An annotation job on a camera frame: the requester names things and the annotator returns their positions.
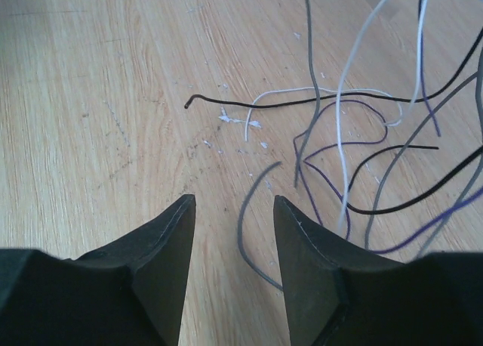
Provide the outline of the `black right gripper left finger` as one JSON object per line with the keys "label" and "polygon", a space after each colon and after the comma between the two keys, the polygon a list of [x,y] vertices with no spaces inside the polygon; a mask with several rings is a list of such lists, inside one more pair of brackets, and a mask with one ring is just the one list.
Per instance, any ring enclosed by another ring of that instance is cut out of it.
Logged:
{"label": "black right gripper left finger", "polygon": [[3,345],[176,345],[196,202],[160,215],[77,259],[1,251]]}

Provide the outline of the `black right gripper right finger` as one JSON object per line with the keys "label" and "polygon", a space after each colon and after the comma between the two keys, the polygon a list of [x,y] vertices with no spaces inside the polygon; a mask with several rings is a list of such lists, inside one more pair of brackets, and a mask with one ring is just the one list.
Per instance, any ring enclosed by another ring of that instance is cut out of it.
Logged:
{"label": "black right gripper right finger", "polygon": [[283,196],[273,216],[291,344],[482,343],[480,253],[400,263],[349,243]]}

